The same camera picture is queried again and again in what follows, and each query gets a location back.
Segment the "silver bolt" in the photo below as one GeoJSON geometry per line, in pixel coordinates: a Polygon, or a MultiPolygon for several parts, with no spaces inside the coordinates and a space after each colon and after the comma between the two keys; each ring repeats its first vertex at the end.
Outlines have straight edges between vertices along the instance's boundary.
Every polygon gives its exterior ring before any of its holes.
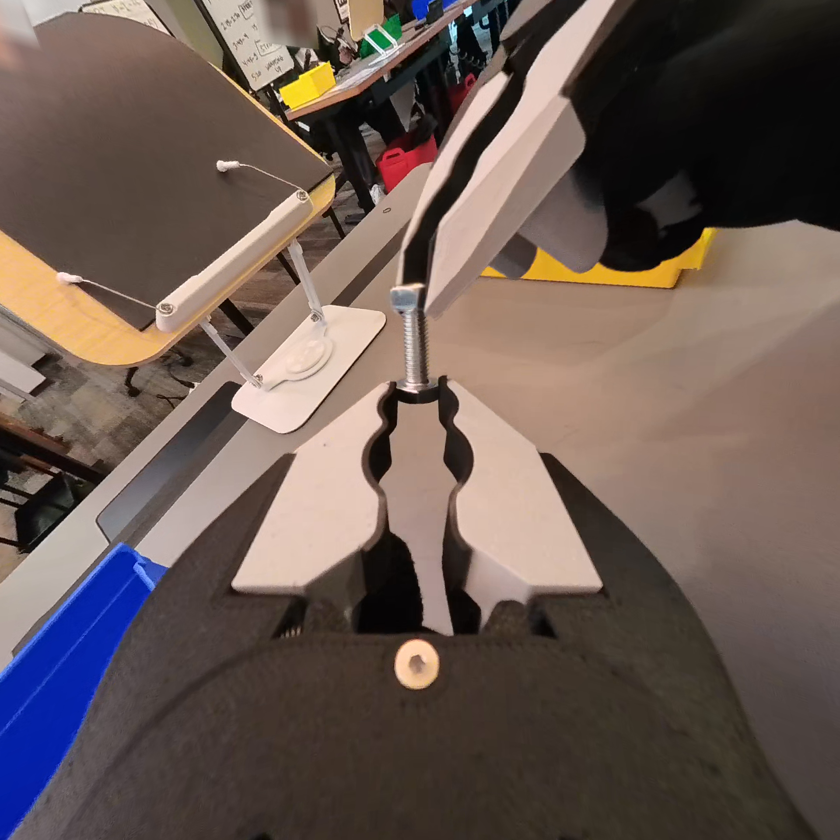
{"type": "Polygon", "coordinates": [[[438,399],[438,379],[429,374],[427,322],[421,309],[401,311],[405,372],[395,388],[404,403],[428,404],[438,399]]]}

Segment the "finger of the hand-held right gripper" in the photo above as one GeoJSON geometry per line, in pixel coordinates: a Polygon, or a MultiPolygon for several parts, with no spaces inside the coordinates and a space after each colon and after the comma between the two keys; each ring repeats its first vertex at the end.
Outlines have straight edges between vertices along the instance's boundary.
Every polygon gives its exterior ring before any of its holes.
{"type": "Polygon", "coordinates": [[[618,2],[524,2],[425,182],[425,313],[438,318],[510,242],[575,272],[607,241],[600,188],[573,173],[585,131],[571,93],[618,22],[618,2]]]}
{"type": "Polygon", "coordinates": [[[481,158],[515,109],[515,81],[505,71],[482,78],[451,126],[402,243],[397,286],[428,287],[458,235],[457,215],[476,186],[481,158]]]}

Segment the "blue plastic bin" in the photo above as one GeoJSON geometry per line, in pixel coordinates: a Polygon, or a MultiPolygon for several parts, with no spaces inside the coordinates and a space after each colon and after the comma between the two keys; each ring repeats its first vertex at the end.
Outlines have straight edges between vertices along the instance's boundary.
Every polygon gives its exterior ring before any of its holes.
{"type": "Polygon", "coordinates": [[[168,570],[118,544],[2,672],[2,839],[56,774],[130,624],[168,570]]]}

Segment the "green plastic bin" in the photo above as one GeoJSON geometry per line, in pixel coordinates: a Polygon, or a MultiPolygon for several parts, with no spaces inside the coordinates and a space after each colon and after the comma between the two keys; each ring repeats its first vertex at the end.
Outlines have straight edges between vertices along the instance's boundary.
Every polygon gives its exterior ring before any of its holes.
{"type": "Polygon", "coordinates": [[[384,56],[394,50],[402,37],[403,26],[399,14],[386,19],[383,25],[370,27],[359,41],[358,57],[384,56]]]}

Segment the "small yellow bin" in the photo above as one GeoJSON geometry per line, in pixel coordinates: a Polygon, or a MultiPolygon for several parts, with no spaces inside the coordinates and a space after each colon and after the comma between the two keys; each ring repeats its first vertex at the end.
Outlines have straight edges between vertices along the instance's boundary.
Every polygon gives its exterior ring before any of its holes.
{"type": "Polygon", "coordinates": [[[319,99],[336,87],[333,68],[323,62],[302,72],[298,79],[279,89],[279,97],[288,109],[299,109],[319,99]]]}

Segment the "whiteboard with handwriting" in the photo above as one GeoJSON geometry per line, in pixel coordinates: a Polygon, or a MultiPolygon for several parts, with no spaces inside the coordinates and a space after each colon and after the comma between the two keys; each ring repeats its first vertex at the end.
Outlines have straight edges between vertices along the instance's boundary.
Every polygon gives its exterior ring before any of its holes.
{"type": "Polygon", "coordinates": [[[172,31],[146,1],[94,1],[80,6],[78,12],[128,19],[173,36],[172,31]]]}
{"type": "Polygon", "coordinates": [[[264,34],[253,1],[195,1],[234,78],[249,92],[269,87],[296,69],[289,49],[264,34]]]}

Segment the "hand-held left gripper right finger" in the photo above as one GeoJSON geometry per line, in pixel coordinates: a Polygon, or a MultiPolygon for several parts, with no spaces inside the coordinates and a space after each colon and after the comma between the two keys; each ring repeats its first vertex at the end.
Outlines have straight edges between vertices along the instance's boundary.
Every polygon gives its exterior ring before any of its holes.
{"type": "Polygon", "coordinates": [[[588,596],[603,582],[536,445],[464,386],[438,383],[444,464],[455,480],[442,552],[455,634],[503,602],[588,596]]]}

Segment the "person's right hand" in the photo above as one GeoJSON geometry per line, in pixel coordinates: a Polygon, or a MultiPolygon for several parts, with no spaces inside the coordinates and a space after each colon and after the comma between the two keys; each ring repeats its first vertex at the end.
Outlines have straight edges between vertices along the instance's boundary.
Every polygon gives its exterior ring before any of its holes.
{"type": "Polygon", "coordinates": [[[591,100],[586,164],[602,188],[607,240],[601,264],[651,270],[704,231],[698,177],[711,127],[718,51],[753,2],[633,2],[598,54],[615,83],[591,100]]]}

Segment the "white flat device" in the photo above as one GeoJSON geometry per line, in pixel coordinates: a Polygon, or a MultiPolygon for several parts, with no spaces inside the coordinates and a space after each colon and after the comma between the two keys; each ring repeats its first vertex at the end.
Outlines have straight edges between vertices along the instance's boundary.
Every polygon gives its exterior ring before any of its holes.
{"type": "Polygon", "coordinates": [[[310,195],[294,192],[222,255],[163,298],[155,308],[155,327],[163,333],[176,333],[207,314],[279,251],[312,210],[310,195]]]}

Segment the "yellow plastic bin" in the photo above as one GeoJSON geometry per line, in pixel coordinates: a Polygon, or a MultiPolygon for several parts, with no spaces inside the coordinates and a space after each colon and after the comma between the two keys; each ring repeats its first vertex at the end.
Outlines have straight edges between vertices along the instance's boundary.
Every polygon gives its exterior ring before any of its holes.
{"type": "Polygon", "coordinates": [[[622,272],[598,264],[586,272],[577,273],[539,249],[530,268],[523,274],[505,275],[487,267],[480,277],[482,279],[551,281],[609,287],[673,289],[683,273],[689,270],[698,270],[703,266],[708,249],[717,233],[718,231],[714,227],[705,228],[698,240],[685,252],[650,270],[622,272]]]}

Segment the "white stand with clear arms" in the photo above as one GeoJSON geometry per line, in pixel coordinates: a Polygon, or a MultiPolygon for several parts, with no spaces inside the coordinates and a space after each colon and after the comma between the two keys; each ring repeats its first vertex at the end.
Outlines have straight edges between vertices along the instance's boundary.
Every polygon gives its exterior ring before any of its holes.
{"type": "Polygon", "coordinates": [[[289,434],[385,326],[322,304],[298,236],[331,204],[329,166],[173,36],[67,13],[33,27],[2,2],[2,309],[82,361],[151,361],[195,326],[244,380],[233,408],[289,434]],[[254,372],[209,321],[163,333],[156,305],[297,190],[313,210],[288,251],[308,309],[254,372]]]}

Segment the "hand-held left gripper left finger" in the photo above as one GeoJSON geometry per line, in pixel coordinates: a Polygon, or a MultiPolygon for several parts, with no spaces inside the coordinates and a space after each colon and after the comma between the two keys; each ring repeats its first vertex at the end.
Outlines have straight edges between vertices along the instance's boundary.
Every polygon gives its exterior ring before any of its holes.
{"type": "Polygon", "coordinates": [[[395,390],[379,384],[294,452],[232,580],[237,593],[330,602],[351,618],[382,584],[395,390]]]}

